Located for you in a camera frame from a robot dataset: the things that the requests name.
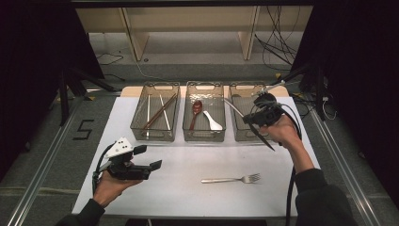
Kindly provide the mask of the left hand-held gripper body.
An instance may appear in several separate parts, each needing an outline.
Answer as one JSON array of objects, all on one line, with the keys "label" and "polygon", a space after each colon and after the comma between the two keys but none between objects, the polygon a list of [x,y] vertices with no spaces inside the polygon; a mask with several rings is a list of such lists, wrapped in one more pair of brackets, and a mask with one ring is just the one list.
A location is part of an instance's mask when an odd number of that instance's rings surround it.
[{"label": "left hand-held gripper body", "polygon": [[151,174],[150,166],[139,166],[132,162],[134,146],[126,137],[119,138],[105,152],[109,164],[106,170],[119,180],[147,180]]}]

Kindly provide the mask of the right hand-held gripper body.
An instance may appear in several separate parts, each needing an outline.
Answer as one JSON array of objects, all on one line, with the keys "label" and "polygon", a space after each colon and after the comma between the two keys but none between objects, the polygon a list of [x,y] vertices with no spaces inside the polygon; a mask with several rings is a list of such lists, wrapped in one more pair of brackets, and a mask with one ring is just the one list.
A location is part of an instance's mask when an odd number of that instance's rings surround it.
[{"label": "right hand-held gripper body", "polygon": [[250,121],[259,126],[270,126],[279,120],[283,114],[283,110],[280,104],[277,102],[277,98],[270,93],[270,90],[274,86],[269,88],[261,88],[256,93],[257,98],[253,101],[255,105],[255,111],[250,113]]}]

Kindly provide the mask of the smoky transparent plastic bin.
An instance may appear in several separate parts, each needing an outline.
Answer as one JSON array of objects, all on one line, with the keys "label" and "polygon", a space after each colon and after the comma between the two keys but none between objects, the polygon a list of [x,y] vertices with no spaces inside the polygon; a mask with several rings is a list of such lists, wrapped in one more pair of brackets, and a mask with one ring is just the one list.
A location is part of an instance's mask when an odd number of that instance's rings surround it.
[{"label": "smoky transparent plastic bin", "polygon": [[[195,127],[189,130],[193,118],[192,105],[202,101],[202,111],[198,114]],[[203,114],[206,110],[223,129],[213,131]],[[189,81],[186,84],[183,119],[184,140],[188,142],[222,142],[226,131],[224,89],[220,82]]]},{"label": "smoky transparent plastic bin", "polygon": [[[256,93],[261,88],[268,88],[266,84],[259,81],[233,82],[229,86],[228,100],[233,103],[245,116],[255,111],[253,101],[257,98]],[[238,142],[257,141],[258,138],[251,132],[248,124],[233,109],[231,109],[234,138]],[[259,125],[252,124],[257,130]]]},{"label": "smoky transparent plastic bin", "polygon": [[[148,95],[151,95],[151,118],[147,123]],[[168,120],[170,132],[167,129],[163,107],[159,94],[162,95]],[[141,91],[132,119],[130,128],[136,140],[172,142],[175,139],[176,123],[180,109],[180,84],[175,82],[147,82]],[[150,138],[146,139],[146,127],[150,132]]]}]

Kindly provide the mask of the white chopstick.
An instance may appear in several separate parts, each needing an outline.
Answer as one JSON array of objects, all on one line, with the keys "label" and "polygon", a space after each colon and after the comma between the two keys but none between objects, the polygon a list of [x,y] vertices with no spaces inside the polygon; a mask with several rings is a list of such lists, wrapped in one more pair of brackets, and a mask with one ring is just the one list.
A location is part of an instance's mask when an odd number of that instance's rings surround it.
[{"label": "white chopstick", "polygon": [[170,128],[170,124],[169,124],[169,120],[168,120],[168,114],[166,112],[166,107],[165,107],[164,100],[163,100],[163,97],[162,97],[161,94],[159,94],[159,98],[160,98],[160,102],[161,102],[162,107],[163,107],[163,113],[164,113],[165,121],[166,121],[166,124],[167,124],[167,129],[170,132],[171,128]]},{"label": "white chopstick", "polygon": [[[150,121],[151,118],[151,95],[148,95],[148,105],[147,105],[147,123]],[[146,127],[146,139],[148,140],[150,138],[150,132],[148,130],[148,124]]]}]

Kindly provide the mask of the white ceramic spoon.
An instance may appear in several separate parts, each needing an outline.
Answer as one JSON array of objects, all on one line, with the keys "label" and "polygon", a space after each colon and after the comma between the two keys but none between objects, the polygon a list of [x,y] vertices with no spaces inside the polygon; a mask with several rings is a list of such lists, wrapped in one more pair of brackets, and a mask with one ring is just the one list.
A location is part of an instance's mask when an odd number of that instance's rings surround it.
[{"label": "white ceramic spoon", "polygon": [[223,127],[212,118],[212,116],[210,115],[210,113],[208,111],[204,110],[203,114],[208,119],[211,130],[221,131],[223,129]]}]

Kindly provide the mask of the brown wooden spoon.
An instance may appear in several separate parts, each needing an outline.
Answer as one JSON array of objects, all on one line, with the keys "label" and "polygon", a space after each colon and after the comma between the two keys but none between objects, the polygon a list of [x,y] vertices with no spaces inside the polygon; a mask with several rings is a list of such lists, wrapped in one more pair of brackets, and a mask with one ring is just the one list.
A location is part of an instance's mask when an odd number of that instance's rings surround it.
[{"label": "brown wooden spoon", "polygon": [[196,119],[198,114],[202,111],[202,101],[197,100],[195,103],[192,105],[192,112],[193,112],[193,118],[192,121],[190,122],[189,130],[192,131],[195,127]]}]

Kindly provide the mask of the person's right hand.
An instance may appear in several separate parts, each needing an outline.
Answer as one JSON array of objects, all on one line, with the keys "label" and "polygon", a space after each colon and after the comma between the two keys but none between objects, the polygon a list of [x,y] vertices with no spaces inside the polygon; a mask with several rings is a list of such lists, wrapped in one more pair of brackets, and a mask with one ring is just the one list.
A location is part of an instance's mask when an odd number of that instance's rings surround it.
[{"label": "person's right hand", "polygon": [[300,142],[294,124],[286,115],[282,115],[273,125],[262,126],[260,133],[268,134],[274,141],[280,143],[288,150],[291,150]]}]

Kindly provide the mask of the person's left hand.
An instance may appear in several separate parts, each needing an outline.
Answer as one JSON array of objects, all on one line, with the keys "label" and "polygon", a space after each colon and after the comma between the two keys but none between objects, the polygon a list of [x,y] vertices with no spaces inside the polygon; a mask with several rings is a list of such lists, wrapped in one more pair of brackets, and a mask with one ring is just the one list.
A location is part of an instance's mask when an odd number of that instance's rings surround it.
[{"label": "person's left hand", "polygon": [[93,200],[105,208],[115,200],[125,189],[142,183],[142,180],[119,180],[104,171],[95,189]]}]

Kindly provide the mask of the white table sheet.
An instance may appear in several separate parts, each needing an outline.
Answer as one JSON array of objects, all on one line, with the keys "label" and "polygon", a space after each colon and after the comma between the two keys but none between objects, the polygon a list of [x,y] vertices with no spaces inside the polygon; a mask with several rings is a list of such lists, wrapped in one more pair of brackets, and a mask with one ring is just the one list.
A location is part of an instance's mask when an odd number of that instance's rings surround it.
[{"label": "white table sheet", "polygon": [[[134,157],[137,165],[161,160],[148,180],[126,189],[105,209],[109,217],[126,218],[277,218],[296,213],[287,202],[292,160],[286,149],[261,142],[238,142],[228,127],[222,142],[184,140],[151,142]],[[252,184],[203,184],[201,179],[241,178],[259,173]]]}]

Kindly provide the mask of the black metal stand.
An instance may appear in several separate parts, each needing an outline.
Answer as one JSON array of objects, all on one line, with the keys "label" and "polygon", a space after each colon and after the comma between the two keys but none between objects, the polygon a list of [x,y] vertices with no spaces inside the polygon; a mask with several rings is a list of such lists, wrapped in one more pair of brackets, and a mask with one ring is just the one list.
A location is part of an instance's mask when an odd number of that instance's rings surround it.
[{"label": "black metal stand", "polygon": [[282,81],[288,82],[299,75],[302,76],[299,82],[299,89],[304,92],[315,92],[315,110],[319,118],[324,121],[326,117],[323,111],[323,98],[325,97],[326,89],[324,86],[324,72],[320,66],[310,63],[304,64],[273,82],[273,85]]},{"label": "black metal stand", "polygon": [[88,92],[88,90],[84,87],[82,83],[83,80],[87,80],[91,84],[94,84],[107,91],[117,91],[116,88],[106,84],[99,78],[96,78],[78,68],[72,67],[63,70],[58,77],[58,90],[61,103],[61,126],[63,126],[67,122],[67,119],[70,116],[68,89],[70,89],[72,93],[77,97],[83,97]]}]

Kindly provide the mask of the black curtain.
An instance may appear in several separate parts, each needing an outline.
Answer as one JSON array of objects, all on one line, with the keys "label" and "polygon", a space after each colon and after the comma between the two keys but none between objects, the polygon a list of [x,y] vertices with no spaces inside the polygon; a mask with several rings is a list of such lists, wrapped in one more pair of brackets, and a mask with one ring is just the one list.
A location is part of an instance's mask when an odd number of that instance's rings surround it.
[{"label": "black curtain", "polygon": [[311,0],[294,67],[315,62],[339,115],[399,207],[399,0]]},{"label": "black curtain", "polygon": [[55,99],[103,72],[71,0],[0,0],[0,180]]}]

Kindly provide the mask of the beige wooden furniture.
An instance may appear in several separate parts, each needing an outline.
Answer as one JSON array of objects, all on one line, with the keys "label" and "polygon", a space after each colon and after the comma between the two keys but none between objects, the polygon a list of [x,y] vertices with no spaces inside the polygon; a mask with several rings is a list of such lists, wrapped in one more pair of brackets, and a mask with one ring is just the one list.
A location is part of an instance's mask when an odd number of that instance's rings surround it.
[{"label": "beige wooden furniture", "polygon": [[278,7],[171,7],[79,8],[78,17],[88,33],[123,33],[132,56],[140,60],[151,32],[235,32],[243,58],[251,57],[254,35],[270,31],[302,31],[311,6]]}]

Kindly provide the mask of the aluminium floor rail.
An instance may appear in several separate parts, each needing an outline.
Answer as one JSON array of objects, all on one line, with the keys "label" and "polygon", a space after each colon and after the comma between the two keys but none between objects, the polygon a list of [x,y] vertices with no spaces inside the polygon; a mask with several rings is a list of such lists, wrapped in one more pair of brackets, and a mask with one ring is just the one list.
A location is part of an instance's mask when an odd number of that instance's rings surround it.
[{"label": "aluminium floor rail", "polygon": [[371,202],[361,188],[355,174],[350,169],[349,164],[344,159],[341,149],[328,129],[327,124],[319,119],[315,110],[311,111],[311,117],[327,145],[327,149],[338,169],[338,172],[343,178],[346,188],[350,193],[350,197],[359,210],[365,226],[381,226],[381,222],[378,219]]},{"label": "aluminium floor rail", "polygon": [[51,104],[0,181],[0,226],[53,226],[72,211],[116,98],[99,91],[72,98],[64,124],[60,102]]}]

